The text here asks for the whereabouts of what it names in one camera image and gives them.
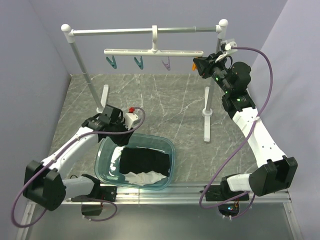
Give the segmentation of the orange clothespin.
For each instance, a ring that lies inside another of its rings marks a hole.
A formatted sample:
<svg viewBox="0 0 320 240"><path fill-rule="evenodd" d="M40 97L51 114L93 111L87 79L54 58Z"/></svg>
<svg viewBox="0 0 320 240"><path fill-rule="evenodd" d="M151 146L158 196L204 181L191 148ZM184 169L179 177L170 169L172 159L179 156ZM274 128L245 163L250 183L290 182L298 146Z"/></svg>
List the orange clothespin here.
<svg viewBox="0 0 320 240"><path fill-rule="evenodd" d="M195 71L197 69L197 66L195 65L195 63L192 63L192 71Z"/></svg>

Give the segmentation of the black underwear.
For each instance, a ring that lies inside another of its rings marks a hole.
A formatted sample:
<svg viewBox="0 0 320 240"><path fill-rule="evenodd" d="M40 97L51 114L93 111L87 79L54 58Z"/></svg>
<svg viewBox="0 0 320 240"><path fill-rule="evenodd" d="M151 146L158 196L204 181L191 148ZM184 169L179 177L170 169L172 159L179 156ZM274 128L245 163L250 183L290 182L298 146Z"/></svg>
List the black underwear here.
<svg viewBox="0 0 320 240"><path fill-rule="evenodd" d="M154 171L168 177L171 168L168 154L149 148L124 148L119 160L119 172L128 174Z"/></svg>

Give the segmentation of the white plastic clip hanger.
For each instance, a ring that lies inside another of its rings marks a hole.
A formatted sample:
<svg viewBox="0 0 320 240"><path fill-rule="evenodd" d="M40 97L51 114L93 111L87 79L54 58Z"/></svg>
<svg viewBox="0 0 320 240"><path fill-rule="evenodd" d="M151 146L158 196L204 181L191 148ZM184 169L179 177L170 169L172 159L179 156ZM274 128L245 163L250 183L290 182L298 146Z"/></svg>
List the white plastic clip hanger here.
<svg viewBox="0 0 320 240"><path fill-rule="evenodd" d="M112 56L147 56L147 57L202 57L204 52L201 50L161 50L158 49L158 27L153 25L152 48L151 49L112 49L106 48L105 55Z"/></svg>

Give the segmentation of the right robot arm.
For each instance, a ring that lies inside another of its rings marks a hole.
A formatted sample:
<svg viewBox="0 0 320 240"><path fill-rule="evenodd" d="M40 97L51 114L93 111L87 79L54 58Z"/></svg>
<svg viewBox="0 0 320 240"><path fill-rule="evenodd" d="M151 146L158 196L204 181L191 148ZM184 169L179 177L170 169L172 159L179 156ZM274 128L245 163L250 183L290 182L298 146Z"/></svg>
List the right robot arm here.
<svg viewBox="0 0 320 240"><path fill-rule="evenodd" d="M240 61L226 67L226 62L227 58L219 53L193 59L198 74L203 79L212 77L224 92L221 99L223 108L247 138L257 169L252 173L223 177L218 186L218 198L231 200L237 195L247 196L249 192L261 197L288 189L298 163L277 146L260 119L247 91L251 67Z"/></svg>

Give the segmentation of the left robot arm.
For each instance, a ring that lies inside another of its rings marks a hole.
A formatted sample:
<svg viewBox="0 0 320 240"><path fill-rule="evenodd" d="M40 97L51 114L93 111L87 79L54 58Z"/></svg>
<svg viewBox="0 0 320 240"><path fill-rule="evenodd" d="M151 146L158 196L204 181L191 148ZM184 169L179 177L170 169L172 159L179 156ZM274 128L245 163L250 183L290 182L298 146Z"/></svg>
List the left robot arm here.
<svg viewBox="0 0 320 240"><path fill-rule="evenodd" d="M25 170L23 196L53 211L70 198L85 196L96 201L101 195L101 182L83 174L66 179L73 165L101 140L110 138L122 147L128 144L140 118L131 107L127 113L106 105L103 112L86 119L75 135L59 150L40 162L31 161Z"/></svg>

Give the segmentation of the translucent teal plastic basin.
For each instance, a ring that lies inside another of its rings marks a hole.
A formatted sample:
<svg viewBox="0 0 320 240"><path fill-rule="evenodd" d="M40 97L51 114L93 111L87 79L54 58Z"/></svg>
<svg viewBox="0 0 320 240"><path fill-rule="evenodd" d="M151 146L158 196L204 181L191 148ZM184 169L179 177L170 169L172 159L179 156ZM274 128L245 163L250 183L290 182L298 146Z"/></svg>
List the translucent teal plastic basin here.
<svg viewBox="0 0 320 240"><path fill-rule="evenodd" d="M165 137L134 133L127 145L100 143L94 172L103 183L159 191L173 179L175 147Z"/></svg>

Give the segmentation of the purple clothespin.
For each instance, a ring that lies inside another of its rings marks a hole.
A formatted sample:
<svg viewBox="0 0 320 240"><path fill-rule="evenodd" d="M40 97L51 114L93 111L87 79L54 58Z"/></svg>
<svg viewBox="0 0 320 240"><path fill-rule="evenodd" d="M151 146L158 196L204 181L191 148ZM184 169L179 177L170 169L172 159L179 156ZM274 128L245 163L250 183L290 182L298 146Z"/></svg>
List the purple clothespin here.
<svg viewBox="0 0 320 240"><path fill-rule="evenodd" d="M163 66L166 68L167 71L171 70L171 61L170 61L170 57L167 57L166 61L161 61L161 63L163 64Z"/></svg>

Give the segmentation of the white cloth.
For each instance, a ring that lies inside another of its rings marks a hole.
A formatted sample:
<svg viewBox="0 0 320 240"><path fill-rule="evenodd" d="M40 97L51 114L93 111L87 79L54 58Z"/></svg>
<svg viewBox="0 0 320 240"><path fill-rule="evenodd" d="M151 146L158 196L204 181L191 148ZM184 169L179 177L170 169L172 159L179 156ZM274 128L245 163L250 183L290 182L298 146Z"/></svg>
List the white cloth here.
<svg viewBox="0 0 320 240"><path fill-rule="evenodd" d="M124 174L124 176L125 176L125 180L129 184L134 184L138 186L154 184L166 178L165 175L155 171L150 171L147 173L146 172L141 172L141 173L129 172L127 174Z"/></svg>

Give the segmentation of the teal clothespin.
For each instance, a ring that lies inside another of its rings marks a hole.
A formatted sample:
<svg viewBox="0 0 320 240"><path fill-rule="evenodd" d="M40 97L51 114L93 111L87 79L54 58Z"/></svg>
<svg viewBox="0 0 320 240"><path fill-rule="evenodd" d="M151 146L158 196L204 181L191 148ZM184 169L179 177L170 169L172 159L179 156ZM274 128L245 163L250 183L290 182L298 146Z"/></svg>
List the teal clothespin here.
<svg viewBox="0 0 320 240"><path fill-rule="evenodd" d="M106 61L111 65L111 67L113 69L117 69L118 66L117 66L117 62L116 62L116 58L114 55L112 55L111 58L109 58L108 56L105 57Z"/></svg>
<svg viewBox="0 0 320 240"><path fill-rule="evenodd" d="M144 62L143 62L143 57L140 56L139 58L134 57L134 61L136 63L136 65L139 67L140 70L144 69Z"/></svg>

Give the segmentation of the teal clothespin far left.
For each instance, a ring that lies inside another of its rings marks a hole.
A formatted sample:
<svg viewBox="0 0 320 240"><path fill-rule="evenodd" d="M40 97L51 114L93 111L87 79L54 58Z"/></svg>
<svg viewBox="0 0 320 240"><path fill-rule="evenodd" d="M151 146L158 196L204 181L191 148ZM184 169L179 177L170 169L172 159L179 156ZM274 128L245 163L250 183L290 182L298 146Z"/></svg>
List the teal clothespin far left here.
<svg viewBox="0 0 320 240"><path fill-rule="evenodd" d="M117 66L117 62L116 62L116 58L114 55L112 55L111 58L109 58L108 56L105 57L106 61L111 65L111 67L113 69L117 69L118 66Z"/></svg>

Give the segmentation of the white metal drying rack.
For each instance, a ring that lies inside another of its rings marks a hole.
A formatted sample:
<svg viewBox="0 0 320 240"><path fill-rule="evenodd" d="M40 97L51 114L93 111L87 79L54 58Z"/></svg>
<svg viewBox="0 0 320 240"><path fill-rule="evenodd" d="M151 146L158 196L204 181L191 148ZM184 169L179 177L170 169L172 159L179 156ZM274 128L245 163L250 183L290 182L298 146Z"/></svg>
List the white metal drying rack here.
<svg viewBox="0 0 320 240"><path fill-rule="evenodd" d="M229 22L227 19L221 19L216 26L212 27L168 27L168 28L158 28L159 34L179 34L179 33L205 33L205 32L216 32L217 33L217 44L216 51L221 49L222 41L226 37L226 31ZM75 30L71 29L70 25L63 24L61 26L61 31L63 32L67 42L72 48L73 54L78 62L81 72L85 78L87 86L92 94L92 97L97 105L96 112L102 113L104 106L108 100L109 86L106 84L103 86L102 96L99 97L97 91L92 83L89 73L86 69L84 61L80 55L78 47L76 45L77 36L103 36L103 35L137 35L137 34L148 34L151 33L151 28L118 28L118 29L91 29L91 30Z"/></svg>

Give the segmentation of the aluminium mounting rail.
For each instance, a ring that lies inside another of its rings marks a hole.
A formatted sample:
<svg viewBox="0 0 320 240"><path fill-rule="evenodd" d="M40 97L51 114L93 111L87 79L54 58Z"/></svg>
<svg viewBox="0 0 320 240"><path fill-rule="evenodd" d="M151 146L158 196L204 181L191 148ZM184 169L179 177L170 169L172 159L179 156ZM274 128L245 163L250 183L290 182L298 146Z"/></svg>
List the aluminium mounting rail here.
<svg viewBox="0 0 320 240"><path fill-rule="evenodd" d="M205 183L203 182L174 182L162 190L148 190L141 188L114 186L109 184L101 184L102 193L97 197L98 202L103 199L118 205L138 204L138 205L175 205L175 204L198 204ZM249 203L253 198L253 193L247 193L242 197L238 197L239 202ZM220 186L214 184L205 193L202 204L204 206L218 204L226 201L230 197L222 197ZM273 192L264 196L256 196L254 203L291 203L292 199L287 190ZM81 196L67 197L58 206L64 204L98 204L89 201Z"/></svg>

